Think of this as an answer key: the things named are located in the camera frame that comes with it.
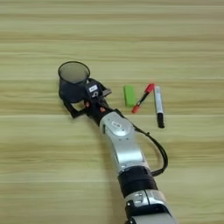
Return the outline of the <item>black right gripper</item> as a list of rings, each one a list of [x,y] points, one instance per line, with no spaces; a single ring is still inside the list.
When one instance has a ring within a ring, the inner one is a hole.
[[[113,109],[107,104],[104,98],[107,95],[110,95],[112,90],[110,88],[106,88],[102,84],[99,84],[99,88],[101,97],[87,98],[81,101],[69,101],[66,98],[62,99],[64,106],[73,119],[87,114],[87,116],[94,120],[97,125],[100,125],[101,119],[108,113],[113,112]],[[77,110],[74,107],[74,104],[77,103],[81,103],[83,105],[83,109]]]

